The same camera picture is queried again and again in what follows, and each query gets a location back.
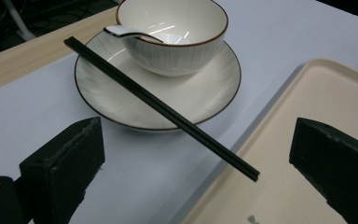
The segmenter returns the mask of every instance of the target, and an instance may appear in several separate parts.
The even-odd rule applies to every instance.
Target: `white tabletop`
[[[229,16],[226,41],[242,81],[229,107],[200,127],[233,151],[299,65],[328,58],[358,70],[357,16],[314,0],[216,2]],[[0,175],[18,178],[27,156],[98,116],[76,90],[75,61],[70,54],[0,88]],[[106,163],[71,223],[180,222],[222,164],[183,132],[142,133],[103,119],[103,140]]]

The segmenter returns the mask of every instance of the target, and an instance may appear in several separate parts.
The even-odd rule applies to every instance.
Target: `chopstick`
[[[115,68],[112,64],[107,62],[105,59],[103,59],[97,53],[89,49],[87,46],[83,45],[76,38],[71,36],[68,39],[65,39],[63,42],[67,47],[77,52],[80,57],[84,58],[89,63],[93,64],[95,67],[107,74],[122,87],[124,87],[132,94],[137,96],[139,99],[144,101],[146,104],[158,111],[166,119],[170,120],[176,126],[191,135],[203,145],[205,145],[208,149],[210,149],[224,161],[235,167],[244,175],[248,176],[254,182],[257,180],[258,175],[260,173],[254,167],[239,158],[236,154],[234,154],[227,148],[225,148],[219,142],[214,140],[210,135],[208,135],[203,130],[198,128],[195,124],[191,123],[182,115],[174,111],[164,102],[160,101],[159,98],[154,96],[148,90],[133,81],[131,78],[127,77],[124,73]]]

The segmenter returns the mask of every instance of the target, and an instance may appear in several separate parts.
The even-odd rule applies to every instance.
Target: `beige tray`
[[[358,139],[358,72],[325,59],[306,63],[238,152],[259,180],[227,167],[184,223],[346,223],[289,163],[297,117]]]

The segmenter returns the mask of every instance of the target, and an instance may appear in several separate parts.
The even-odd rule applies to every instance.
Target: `ceramic spoon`
[[[159,43],[164,43],[162,40],[158,39],[155,36],[146,34],[140,30],[134,29],[134,28],[130,28],[130,27],[126,27],[123,25],[111,25],[111,26],[106,26],[103,28],[103,30],[105,32],[107,32],[108,34],[114,36],[114,37],[118,37],[118,38],[126,38],[126,37],[146,37],[146,38],[150,38],[153,40],[158,41]]]

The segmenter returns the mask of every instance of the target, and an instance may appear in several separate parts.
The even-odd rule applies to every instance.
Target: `bowl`
[[[124,0],[117,23],[154,35],[123,44],[138,64],[165,77],[194,74],[211,61],[224,43],[228,16],[211,0]]]

